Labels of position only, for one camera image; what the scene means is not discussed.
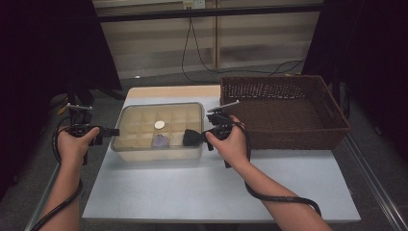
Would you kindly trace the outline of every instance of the gray floor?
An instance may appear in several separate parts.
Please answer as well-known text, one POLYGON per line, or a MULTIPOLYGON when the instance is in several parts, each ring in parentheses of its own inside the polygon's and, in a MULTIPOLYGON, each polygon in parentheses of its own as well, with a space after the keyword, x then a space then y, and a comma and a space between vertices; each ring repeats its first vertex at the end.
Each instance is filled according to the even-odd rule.
MULTIPOLYGON (((256 70, 272 71, 276 66, 248 67, 256 70)), ((200 81, 217 81, 219 76, 265 76, 261 73, 225 73, 214 74, 208 71, 190 72, 189 77, 200 81)), ((122 80, 123 94, 132 87, 170 86, 170 85, 201 85, 206 83, 191 82, 182 74, 146 77, 140 79, 122 80)), ((93 105, 93 124, 115 127, 115 123, 123 105, 111 97, 94 91, 95 103, 93 105)), ((24 230, 46 184, 55 168, 56 161, 51 150, 52 130, 60 119, 55 115, 55 110, 50 111, 47 125, 38 141, 37 149, 27 162, 27 166, 18 175, 18 184, 10 187, 0 203, 0 229, 24 230)), ((408 164, 403 162, 395 153, 393 145, 386 137, 378 136, 367 115, 358 104, 351 101, 351 114, 349 122, 352 127, 352 136, 356 140, 364 157, 370 164, 375 175, 391 196, 394 203, 404 218, 408 217, 408 164)), ((85 190, 81 199, 81 209, 85 208, 92 185, 97 176, 98 169, 104 158, 109 140, 104 140, 101 146, 91 147, 89 150, 89 164, 83 167, 82 179, 85 190)), ((362 220, 355 223, 331 224, 335 230, 393 230, 378 205, 370 188, 365 183, 362 174, 356 168, 349 149, 342 142, 333 153, 341 167, 344 179, 350 191, 362 220)), ((82 230, 228 230, 229 225, 203 226, 200 224, 152 224, 152 223, 89 223, 81 220, 82 230)), ((241 224, 239 230, 279 230, 275 224, 241 224)))

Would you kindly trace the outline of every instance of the hand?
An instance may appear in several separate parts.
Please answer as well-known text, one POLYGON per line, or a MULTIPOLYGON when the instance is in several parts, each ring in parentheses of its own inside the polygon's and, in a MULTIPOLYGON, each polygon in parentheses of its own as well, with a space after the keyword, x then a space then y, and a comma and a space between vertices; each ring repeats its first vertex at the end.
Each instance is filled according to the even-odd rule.
POLYGON ((61 155, 63 166, 80 167, 84 162, 84 156, 87 153, 89 143, 99 134, 99 128, 94 127, 83 137, 76 138, 66 131, 58 135, 58 150, 61 155))
MULTIPOLYGON (((240 122, 233 115, 230 115, 230 118, 234 122, 240 122)), ((249 163, 248 159, 246 158, 245 135, 236 125, 232 127, 231 134, 224 141, 220 141, 210 132, 207 132, 205 136, 208 142, 218 150, 221 157, 228 162, 231 167, 249 163)))

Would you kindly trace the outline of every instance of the clear plastic container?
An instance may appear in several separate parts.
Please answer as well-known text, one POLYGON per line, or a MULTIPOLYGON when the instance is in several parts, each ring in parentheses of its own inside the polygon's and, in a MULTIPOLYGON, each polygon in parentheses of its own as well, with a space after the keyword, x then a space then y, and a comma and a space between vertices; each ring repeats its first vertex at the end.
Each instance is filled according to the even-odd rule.
POLYGON ((203 131, 203 106, 200 103, 135 105, 124 108, 117 128, 120 136, 114 137, 111 148, 126 162, 197 159, 201 157, 201 144, 184 146, 186 129, 203 131), (167 145, 157 146, 158 136, 167 145))

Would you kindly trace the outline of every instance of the brown basket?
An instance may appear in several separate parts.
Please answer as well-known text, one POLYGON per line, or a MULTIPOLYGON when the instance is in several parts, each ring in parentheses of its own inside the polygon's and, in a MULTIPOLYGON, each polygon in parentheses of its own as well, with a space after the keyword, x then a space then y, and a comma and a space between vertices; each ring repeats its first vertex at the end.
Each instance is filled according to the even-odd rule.
POLYGON ((253 149, 334 149, 350 131, 319 76, 223 77, 221 105, 245 124, 253 149))

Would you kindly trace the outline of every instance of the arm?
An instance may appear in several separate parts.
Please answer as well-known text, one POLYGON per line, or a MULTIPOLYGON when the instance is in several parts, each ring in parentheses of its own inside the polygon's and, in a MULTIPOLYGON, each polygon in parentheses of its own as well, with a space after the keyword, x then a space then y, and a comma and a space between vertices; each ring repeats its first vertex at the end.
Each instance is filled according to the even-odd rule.
MULTIPOLYGON (((264 195, 297 196, 247 160, 245 136, 237 126, 233 127, 230 136, 224 141, 218 140, 209 132, 206 133, 206 137, 222 158, 255 192, 264 195)), ((326 222, 309 205, 270 201, 262 203, 282 230, 330 230, 326 222)))
MULTIPOLYGON (((62 159, 61 168, 42 217, 77 191, 84 155, 88 150, 90 141, 98 133, 99 128, 93 128, 82 138, 72 137, 67 132, 60 133, 58 149, 62 159)), ((79 199, 76 198, 45 223, 40 230, 79 230, 79 219, 79 199)))

